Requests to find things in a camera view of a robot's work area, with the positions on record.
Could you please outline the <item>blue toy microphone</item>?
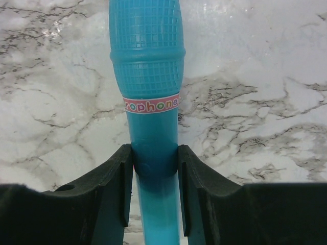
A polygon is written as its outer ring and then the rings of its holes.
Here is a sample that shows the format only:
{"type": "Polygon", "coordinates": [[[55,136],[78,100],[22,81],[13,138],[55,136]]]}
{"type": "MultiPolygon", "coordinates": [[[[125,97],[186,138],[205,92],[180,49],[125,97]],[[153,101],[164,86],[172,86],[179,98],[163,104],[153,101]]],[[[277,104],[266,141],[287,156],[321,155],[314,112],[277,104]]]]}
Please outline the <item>blue toy microphone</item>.
{"type": "Polygon", "coordinates": [[[110,58],[127,114],[145,244],[179,244],[178,1],[110,1],[110,58]]]}

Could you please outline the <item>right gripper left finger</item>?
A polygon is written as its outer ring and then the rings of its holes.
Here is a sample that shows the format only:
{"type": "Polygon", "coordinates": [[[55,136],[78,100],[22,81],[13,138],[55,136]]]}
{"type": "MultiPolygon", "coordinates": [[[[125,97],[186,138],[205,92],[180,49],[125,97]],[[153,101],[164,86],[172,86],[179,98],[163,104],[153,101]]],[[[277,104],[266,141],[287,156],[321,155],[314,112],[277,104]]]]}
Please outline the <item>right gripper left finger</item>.
{"type": "Polygon", "coordinates": [[[125,144],[55,191],[1,185],[1,244],[122,244],[132,178],[131,146],[125,144]]]}

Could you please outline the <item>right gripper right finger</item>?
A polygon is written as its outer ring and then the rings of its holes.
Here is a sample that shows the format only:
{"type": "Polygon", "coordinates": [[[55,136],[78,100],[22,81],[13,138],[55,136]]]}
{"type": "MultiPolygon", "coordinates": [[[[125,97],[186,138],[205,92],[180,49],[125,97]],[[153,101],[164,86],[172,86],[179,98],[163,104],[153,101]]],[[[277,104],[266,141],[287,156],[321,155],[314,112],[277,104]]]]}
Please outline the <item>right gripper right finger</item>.
{"type": "Polygon", "coordinates": [[[326,244],[325,183],[239,185],[178,148],[189,244],[326,244]]]}

